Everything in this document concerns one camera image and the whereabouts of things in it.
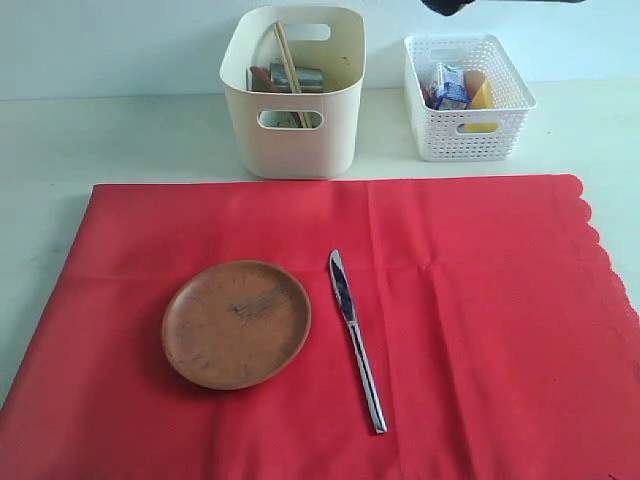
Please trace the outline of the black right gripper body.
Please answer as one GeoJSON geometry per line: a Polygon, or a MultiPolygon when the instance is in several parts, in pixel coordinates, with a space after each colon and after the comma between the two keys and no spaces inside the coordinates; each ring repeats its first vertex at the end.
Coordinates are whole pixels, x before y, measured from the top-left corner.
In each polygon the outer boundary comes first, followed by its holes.
{"type": "Polygon", "coordinates": [[[421,0],[421,3],[439,15],[452,16],[474,3],[474,0],[421,0]]]}

